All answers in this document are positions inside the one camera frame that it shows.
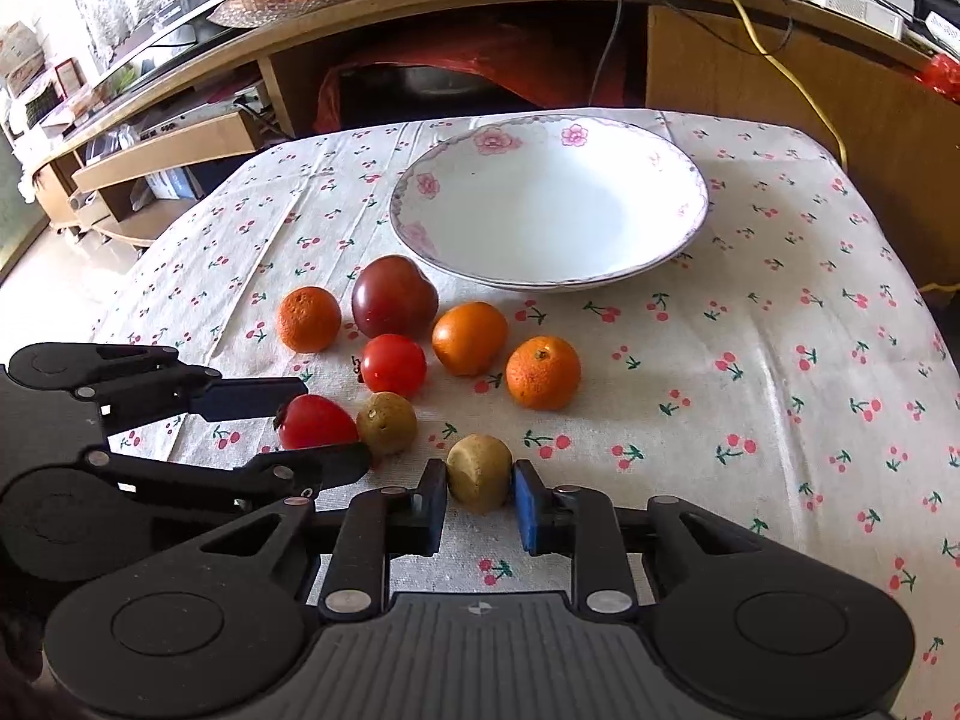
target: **white tablecloth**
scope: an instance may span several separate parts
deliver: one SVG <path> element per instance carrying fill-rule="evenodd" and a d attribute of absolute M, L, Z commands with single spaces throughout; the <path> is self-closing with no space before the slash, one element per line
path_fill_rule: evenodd
<path fill-rule="evenodd" d="M 500 437 L 547 485 L 587 485 L 634 507 L 680 495 L 887 589 L 917 635 L 896 713 L 950 717 L 960 701 L 960 378 L 904 267 L 850 180 L 800 132 L 593 112 L 690 154 L 712 198 L 702 232 L 669 263 L 588 293 L 534 298 L 425 268 L 441 311 L 497 305 L 510 348 L 476 380 L 446 374 L 428 350 L 414 449 L 320 504 L 412 486 L 427 458 L 470 433 Z M 438 140 L 491 121 L 376 127 L 259 154 L 143 256 L 95 340 L 177 346 L 227 376 L 299 375 L 355 412 L 368 393 L 353 373 L 365 339 L 350 323 L 350 291 L 368 262 L 401 251 L 387 221 L 395 177 Z M 338 340 L 316 356 L 293 354 L 274 332 L 277 303 L 307 284 L 344 311 Z M 501 386 L 509 351 L 539 334 L 566 338 L 583 361 L 563 413 L 523 410 Z M 195 416 L 113 443 L 221 467 L 277 447 L 267 419 Z M 395 560 L 392 583 L 565 589 L 568 562 L 525 555 L 510 511 L 474 517 L 451 501 L 440 555 Z"/>

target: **tomato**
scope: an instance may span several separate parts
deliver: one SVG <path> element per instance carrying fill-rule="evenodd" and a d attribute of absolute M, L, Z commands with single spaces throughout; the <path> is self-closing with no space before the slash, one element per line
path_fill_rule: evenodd
<path fill-rule="evenodd" d="M 426 355 L 419 343 L 404 336 L 377 336 L 363 347 L 360 375 L 372 392 L 413 397 L 426 378 Z"/>
<path fill-rule="evenodd" d="M 360 271 L 350 297 L 353 321 L 367 338 L 425 334 L 439 304 L 437 289 L 424 272 L 398 254 L 373 260 Z"/>
<path fill-rule="evenodd" d="M 360 440 L 353 418 L 332 400 L 320 395 L 298 395 L 274 420 L 284 449 L 306 449 Z"/>

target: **green-brown fruit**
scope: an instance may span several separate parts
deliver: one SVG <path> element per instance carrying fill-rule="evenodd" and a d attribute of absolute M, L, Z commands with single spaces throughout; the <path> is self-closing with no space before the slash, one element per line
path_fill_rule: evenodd
<path fill-rule="evenodd" d="M 510 493 L 514 458 L 504 442 L 474 434 L 456 442 L 446 456 L 446 480 L 453 495 L 474 514 L 498 509 Z"/>
<path fill-rule="evenodd" d="M 409 449 L 416 438 L 414 407 L 395 392 L 377 392 L 358 413 L 357 432 L 378 458 Z"/>

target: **yellow cable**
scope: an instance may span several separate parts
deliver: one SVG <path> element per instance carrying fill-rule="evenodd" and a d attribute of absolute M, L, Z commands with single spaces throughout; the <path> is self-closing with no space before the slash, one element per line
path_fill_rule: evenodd
<path fill-rule="evenodd" d="M 747 11 L 744 9 L 743 4 L 740 0 L 731 0 L 733 5 L 736 6 L 737 12 L 740 14 L 741 20 L 743 20 L 743 25 L 747 28 L 747 34 L 750 35 L 750 39 L 757 47 L 757 50 L 763 55 L 763 58 L 766 59 L 771 65 L 773 65 L 777 70 L 784 75 L 784 77 L 790 81 L 794 86 L 797 87 L 800 94 L 802 94 L 810 107 L 813 108 L 814 113 L 820 117 L 820 121 L 823 122 L 830 133 L 836 138 L 837 146 L 840 149 L 840 166 L 843 167 L 843 171 L 847 172 L 847 145 L 843 142 L 843 138 L 840 137 L 840 133 L 837 132 L 837 128 L 833 126 L 833 122 L 827 118 L 827 114 L 824 114 L 823 110 L 819 107 L 813 97 L 810 97 L 810 93 L 803 88 L 803 84 L 797 79 L 797 76 L 789 71 L 775 56 L 771 56 L 769 52 L 763 47 L 763 44 L 760 42 L 760 38 L 757 37 L 757 30 L 754 28 L 754 23 L 750 20 L 750 16 L 747 15 Z"/>
<path fill-rule="evenodd" d="M 928 284 L 920 287 L 921 293 L 960 293 L 960 284 Z"/>

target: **large white ceramic bowl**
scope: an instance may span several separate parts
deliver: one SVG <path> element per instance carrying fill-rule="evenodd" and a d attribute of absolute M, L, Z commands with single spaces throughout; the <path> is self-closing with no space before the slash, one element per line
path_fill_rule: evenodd
<path fill-rule="evenodd" d="M 416 257 L 509 290 L 600 286 L 680 251 L 707 186 L 673 143 L 640 127 L 529 116 L 439 143 L 405 170 L 390 222 Z"/>

